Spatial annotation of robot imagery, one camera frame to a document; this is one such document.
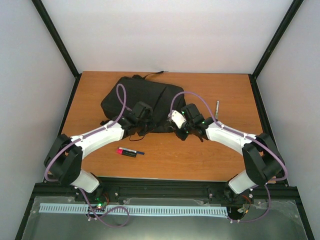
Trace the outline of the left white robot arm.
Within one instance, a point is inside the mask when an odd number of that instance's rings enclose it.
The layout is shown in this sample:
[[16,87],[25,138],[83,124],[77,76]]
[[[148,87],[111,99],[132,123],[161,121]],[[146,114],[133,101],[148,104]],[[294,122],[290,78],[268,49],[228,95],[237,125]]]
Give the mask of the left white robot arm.
[[144,136],[156,126],[152,114],[152,107],[140,101],[126,116],[119,115],[92,131],[72,137],[59,135],[44,160],[45,180],[80,188],[92,201],[101,200],[104,188],[94,174],[82,169],[82,160],[113,142],[134,134]]

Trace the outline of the black aluminium rail base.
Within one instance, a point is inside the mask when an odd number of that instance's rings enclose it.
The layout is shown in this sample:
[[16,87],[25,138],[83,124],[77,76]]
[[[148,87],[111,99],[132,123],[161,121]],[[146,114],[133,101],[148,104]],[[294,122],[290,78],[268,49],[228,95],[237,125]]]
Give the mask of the black aluminium rail base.
[[294,200],[301,205],[298,189],[284,183],[270,184],[267,188],[258,186],[246,190],[233,201],[224,196],[225,182],[179,181],[133,178],[101,178],[101,189],[89,193],[87,197],[92,204],[110,201],[122,205],[125,199],[193,199],[225,207],[240,206],[255,200]]

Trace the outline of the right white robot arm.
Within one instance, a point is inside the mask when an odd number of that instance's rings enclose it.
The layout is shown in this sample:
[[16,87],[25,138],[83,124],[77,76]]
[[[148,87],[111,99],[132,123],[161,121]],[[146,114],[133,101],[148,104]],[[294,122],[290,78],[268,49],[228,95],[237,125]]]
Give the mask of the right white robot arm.
[[224,125],[213,116],[204,118],[193,103],[180,111],[172,110],[168,117],[182,141],[195,135],[201,142],[220,143],[243,157],[245,169],[231,178],[222,191],[229,203],[234,203],[246,190],[266,185],[279,172],[288,173],[274,141],[266,133],[248,134]]

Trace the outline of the blue cap pen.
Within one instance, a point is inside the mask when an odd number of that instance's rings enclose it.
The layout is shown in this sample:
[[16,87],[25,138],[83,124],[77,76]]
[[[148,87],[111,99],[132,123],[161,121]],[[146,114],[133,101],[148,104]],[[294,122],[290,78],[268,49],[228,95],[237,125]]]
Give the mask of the blue cap pen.
[[118,149],[125,150],[125,151],[128,151],[128,152],[133,152],[133,153],[136,153],[136,154],[139,154],[139,155],[145,155],[145,153],[142,152],[142,151],[137,151],[137,150],[133,150],[133,149],[129,149],[129,148],[118,147]]

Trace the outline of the pink cap black highlighter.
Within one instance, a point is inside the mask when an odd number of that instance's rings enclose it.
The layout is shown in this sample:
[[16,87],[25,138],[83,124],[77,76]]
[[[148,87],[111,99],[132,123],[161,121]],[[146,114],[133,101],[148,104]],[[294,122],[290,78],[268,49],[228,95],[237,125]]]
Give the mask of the pink cap black highlighter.
[[127,156],[127,157],[132,157],[132,158],[135,158],[137,156],[137,153],[134,152],[134,151],[128,151],[128,150],[125,150],[125,149],[120,149],[118,148],[116,150],[116,153],[119,154],[119,155],[123,155],[123,156]]

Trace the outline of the black frame post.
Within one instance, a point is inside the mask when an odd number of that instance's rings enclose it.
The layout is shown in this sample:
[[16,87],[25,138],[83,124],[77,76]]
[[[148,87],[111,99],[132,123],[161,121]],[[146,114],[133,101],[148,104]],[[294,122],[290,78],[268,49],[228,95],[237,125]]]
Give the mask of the black frame post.
[[44,23],[45,27],[47,28],[51,38],[53,39],[55,45],[57,46],[60,54],[62,55],[66,65],[68,66],[71,74],[74,77],[76,83],[79,82],[81,74],[77,70],[76,65],[74,64],[58,30],[56,29],[45,5],[43,4],[42,0],[32,0],[31,1],[38,12],[42,22]]
[[259,77],[260,73],[264,69],[273,51],[276,49],[278,43],[282,39],[284,33],[286,32],[287,28],[289,27],[290,23],[292,22],[293,18],[295,17],[303,2],[304,0],[293,0],[290,4],[273,37],[271,38],[267,48],[265,49],[262,57],[260,58],[257,66],[251,74],[251,82],[256,81]]

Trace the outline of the black student bag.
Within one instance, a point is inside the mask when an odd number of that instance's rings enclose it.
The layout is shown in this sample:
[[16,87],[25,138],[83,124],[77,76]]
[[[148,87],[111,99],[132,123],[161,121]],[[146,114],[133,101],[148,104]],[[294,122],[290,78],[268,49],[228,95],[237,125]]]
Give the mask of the black student bag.
[[[142,77],[138,74],[132,77],[123,76],[117,81],[117,84],[122,84],[126,91],[125,115],[134,108],[136,103],[143,102],[152,108],[152,117],[156,123],[156,128],[152,132],[173,132],[173,129],[166,122],[172,100],[174,100],[173,110],[180,111],[181,108],[186,106],[183,94],[175,97],[178,93],[184,91],[182,87],[151,81],[147,79],[147,76]],[[117,117],[122,110],[123,100],[123,90],[121,88],[117,90],[117,87],[114,86],[100,104],[104,115],[110,120]]]

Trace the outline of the left black frame post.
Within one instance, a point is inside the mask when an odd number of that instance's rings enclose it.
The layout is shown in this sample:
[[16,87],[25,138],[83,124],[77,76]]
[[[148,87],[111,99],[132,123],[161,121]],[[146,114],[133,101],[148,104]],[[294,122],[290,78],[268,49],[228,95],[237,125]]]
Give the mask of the left black frame post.
[[32,0],[31,1],[38,12],[42,22],[44,23],[45,27],[47,28],[51,38],[53,39],[55,45],[57,46],[60,54],[62,55],[66,65],[68,66],[71,74],[74,77],[76,83],[79,82],[81,74],[77,70],[76,65],[74,64],[58,30],[56,29],[45,5],[43,4],[42,0]]

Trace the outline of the silver pen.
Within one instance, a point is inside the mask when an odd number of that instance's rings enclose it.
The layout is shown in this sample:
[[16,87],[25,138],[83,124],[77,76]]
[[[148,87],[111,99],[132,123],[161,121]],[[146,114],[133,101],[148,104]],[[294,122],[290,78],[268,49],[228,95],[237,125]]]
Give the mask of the silver pen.
[[220,106],[220,101],[217,100],[216,107],[215,107],[215,115],[214,115],[216,119],[218,119],[218,117],[219,117],[219,106]]

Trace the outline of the right black frame post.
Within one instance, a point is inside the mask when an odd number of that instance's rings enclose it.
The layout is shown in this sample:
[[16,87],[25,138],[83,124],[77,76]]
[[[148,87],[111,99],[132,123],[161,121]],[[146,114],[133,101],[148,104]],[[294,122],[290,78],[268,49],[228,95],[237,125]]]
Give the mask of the right black frame post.
[[271,38],[267,48],[265,49],[262,57],[260,58],[257,66],[251,74],[251,82],[256,81],[259,77],[260,73],[264,69],[273,51],[276,49],[278,43],[282,39],[284,33],[286,32],[287,28],[289,27],[290,23],[292,22],[293,18],[295,17],[303,2],[304,0],[293,0],[290,4],[273,37]]

